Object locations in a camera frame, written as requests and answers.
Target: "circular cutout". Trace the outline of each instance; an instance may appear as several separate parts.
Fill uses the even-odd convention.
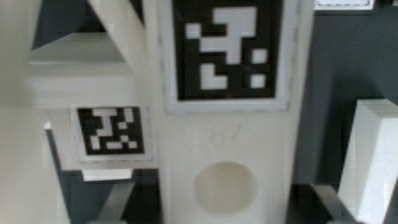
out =
[[[219,214],[241,212],[257,195],[257,178],[235,162],[212,165],[196,178],[196,200],[202,207]]]

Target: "white panel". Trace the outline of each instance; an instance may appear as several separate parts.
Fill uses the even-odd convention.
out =
[[[317,0],[315,10],[372,10],[376,0]]]
[[[398,107],[360,100],[340,197],[367,224],[383,224],[398,178]]]
[[[38,110],[0,110],[0,223],[70,223],[45,121]]]
[[[104,181],[104,180],[123,180],[132,179],[134,170],[132,169],[97,169],[83,170],[84,181]]]
[[[171,108],[179,102],[164,97],[163,72],[170,74],[177,67],[173,67],[175,59],[170,60],[171,63],[164,64],[164,70],[157,64],[161,59],[166,60],[166,58],[161,58],[157,39],[161,32],[163,36],[166,35],[164,43],[168,43],[163,46],[168,52],[164,55],[175,57],[175,53],[171,53],[175,44],[170,44],[173,43],[173,37],[168,36],[173,34],[168,30],[171,27],[171,24],[168,24],[168,21],[171,21],[171,1],[157,2],[159,7],[155,1],[145,1],[147,21],[152,24],[147,26],[148,48],[150,57],[155,59],[152,61],[152,90],[155,96],[152,124],[157,130],[164,222],[166,224],[285,224],[314,2],[287,1],[285,4],[280,101],[253,100],[248,102],[232,100],[212,103],[186,103],[186,108],[173,111],[225,112],[196,114],[170,114],[164,110],[164,104]],[[159,20],[163,21],[161,24],[155,17],[157,9],[163,10],[166,16],[163,18],[168,18]],[[289,79],[292,88],[285,88]],[[173,89],[173,83],[168,82],[166,85]],[[273,110],[273,103],[274,110],[283,108],[283,112],[260,111]],[[216,202],[216,206],[212,205],[212,199],[225,198],[230,202],[239,203],[232,203],[232,208],[223,201]]]

